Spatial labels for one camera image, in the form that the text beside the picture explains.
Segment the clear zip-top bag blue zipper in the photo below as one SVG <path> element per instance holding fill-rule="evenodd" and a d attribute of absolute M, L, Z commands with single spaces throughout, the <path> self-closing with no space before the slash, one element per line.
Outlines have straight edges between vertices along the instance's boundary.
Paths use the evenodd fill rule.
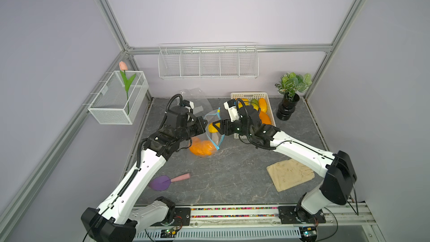
<path fill-rule="evenodd" d="M 217 109 L 209 112 L 208 114 L 206 114 L 203 118 L 208 121 L 208 125 L 210 123 L 218 121 L 218 120 L 221 119 L 221 109 L 217 108 Z M 207 125 L 207 128 L 206 128 L 206 132 L 204 134 L 201 134 L 201 135 L 197 136 L 197 137 L 200 138 L 201 140 L 209 140 L 209 141 L 211 141 L 216 146 L 217 151 L 218 151 L 219 148 L 220 148 L 220 146 L 221 146 L 221 143 L 224 140 L 225 136 L 221 135 L 219 133 L 209 133 L 209 131 L 208 131 L 208 125 Z"/>

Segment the green mango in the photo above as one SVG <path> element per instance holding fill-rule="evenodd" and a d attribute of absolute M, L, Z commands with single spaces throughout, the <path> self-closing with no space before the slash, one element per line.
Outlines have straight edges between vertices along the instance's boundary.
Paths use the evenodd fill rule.
<path fill-rule="evenodd" d="M 255 109 L 259 110 L 259 102 L 256 99 L 251 99 L 250 105 Z"/>

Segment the large orange mango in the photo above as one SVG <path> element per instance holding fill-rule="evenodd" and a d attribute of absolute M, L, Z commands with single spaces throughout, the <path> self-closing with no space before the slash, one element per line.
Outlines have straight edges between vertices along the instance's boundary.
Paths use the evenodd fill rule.
<path fill-rule="evenodd" d="M 193 137 L 191 141 L 192 145 L 189 150 L 199 157 L 210 156 L 217 151 L 216 146 L 209 140 L 201 140 L 198 137 Z"/>

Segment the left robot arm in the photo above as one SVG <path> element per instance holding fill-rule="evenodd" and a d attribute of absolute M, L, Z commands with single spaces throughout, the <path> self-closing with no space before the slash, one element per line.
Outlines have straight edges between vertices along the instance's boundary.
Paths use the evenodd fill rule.
<path fill-rule="evenodd" d="M 175 205 L 158 198 L 132 216 L 132 209 L 153 176 L 179 151 L 180 144 L 205 133 L 208 122 L 194 114 L 189 101 L 168 108 L 161 127 L 143 139 L 132 170 L 97 208 L 87 208 L 81 216 L 86 237 L 96 242 L 131 242 L 136 233 L 155 223 L 172 221 Z"/>

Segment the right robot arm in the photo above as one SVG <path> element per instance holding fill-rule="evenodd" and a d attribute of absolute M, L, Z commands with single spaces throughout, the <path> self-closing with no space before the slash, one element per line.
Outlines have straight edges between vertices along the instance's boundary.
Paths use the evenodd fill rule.
<path fill-rule="evenodd" d="M 299 221 L 304 222 L 319 215 L 327 205 L 348 203 L 357 176 L 347 153 L 323 151 L 301 142 L 274 125 L 262 123 L 254 109 L 246 112 L 244 107 L 239 111 L 233 108 L 229 115 L 229 119 L 212 123 L 220 134 L 245 136 L 254 147 L 286 155 L 323 178 L 316 188 L 305 193 L 297 203 L 295 216 Z"/>

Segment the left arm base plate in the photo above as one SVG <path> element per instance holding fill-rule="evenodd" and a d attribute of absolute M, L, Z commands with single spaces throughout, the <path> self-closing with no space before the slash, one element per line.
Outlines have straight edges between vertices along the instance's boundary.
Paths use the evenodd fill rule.
<path fill-rule="evenodd" d="M 155 226 L 189 226 L 191 220 L 191 209 L 189 207 L 175 208 L 169 211 L 166 218 L 159 223 L 151 225 Z"/>

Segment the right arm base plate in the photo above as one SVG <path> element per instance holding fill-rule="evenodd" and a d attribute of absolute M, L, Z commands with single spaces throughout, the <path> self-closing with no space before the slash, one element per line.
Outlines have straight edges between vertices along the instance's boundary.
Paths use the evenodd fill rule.
<path fill-rule="evenodd" d="M 281 224 L 324 224 L 326 219 L 322 210 L 312 215 L 296 206 L 279 206 Z"/>

